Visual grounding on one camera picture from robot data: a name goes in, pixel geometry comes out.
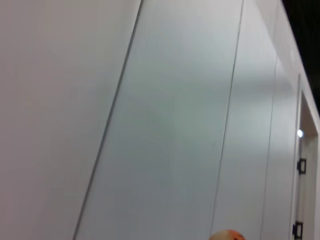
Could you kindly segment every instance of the black door hinge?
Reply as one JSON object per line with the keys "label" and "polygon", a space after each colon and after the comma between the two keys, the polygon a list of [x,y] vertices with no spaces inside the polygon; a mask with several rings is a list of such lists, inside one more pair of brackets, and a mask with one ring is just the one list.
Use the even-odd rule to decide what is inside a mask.
{"label": "black door hinge", "polygon": [[299,172],[299,175],[306,174],[307,170],[307,159],[300,158],[300,160],[297,162],[296,169]]}
{"label": "black door hinge", "polygon": [[295,221],[295,224],[292,228],[292,235],[295,240],[302,240],[302,236],[304,233],[304,223],[300,221]]}

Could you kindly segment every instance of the round object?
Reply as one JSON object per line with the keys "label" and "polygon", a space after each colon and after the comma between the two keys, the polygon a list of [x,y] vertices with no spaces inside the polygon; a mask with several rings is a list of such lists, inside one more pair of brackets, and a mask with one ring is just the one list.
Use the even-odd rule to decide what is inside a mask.
{"label": "round object", "polygon": [[246,240],[242,234],[234,230],[219,231],[212,235],[209,240]]}

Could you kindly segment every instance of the black ceiling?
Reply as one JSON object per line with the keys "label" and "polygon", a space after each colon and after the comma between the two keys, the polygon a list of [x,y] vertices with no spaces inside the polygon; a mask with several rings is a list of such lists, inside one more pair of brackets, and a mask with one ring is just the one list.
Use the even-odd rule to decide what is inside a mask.
{"label": "black ceiling", "polygon": [[320,0],[282,0],[320,110]]}

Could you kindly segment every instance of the hinge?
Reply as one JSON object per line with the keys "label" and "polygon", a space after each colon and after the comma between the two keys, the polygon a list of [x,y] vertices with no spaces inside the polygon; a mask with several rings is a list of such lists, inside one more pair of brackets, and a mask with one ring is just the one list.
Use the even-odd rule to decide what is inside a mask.
{"label": "hinge", "polygon": [[300,158],[300,160],[297,162],[296,169],[299,172],[299,175],[306,174],[307,170],[307,159]]}
{"label": "hinge", "polygon": [[302,240],[302,236],[304,233],[304,223],[300,221],[295,221],[295,224],[292,228],[292,235],[295,240]]}

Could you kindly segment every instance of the light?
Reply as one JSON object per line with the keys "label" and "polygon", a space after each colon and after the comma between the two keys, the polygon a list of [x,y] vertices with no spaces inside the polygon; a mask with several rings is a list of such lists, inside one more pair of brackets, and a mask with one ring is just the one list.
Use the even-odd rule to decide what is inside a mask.
{"label": "light", "polygon": [[301,129],[299,129],[298,130],[298,137],[301,139],[303,136],[304,136],[304,132]]}

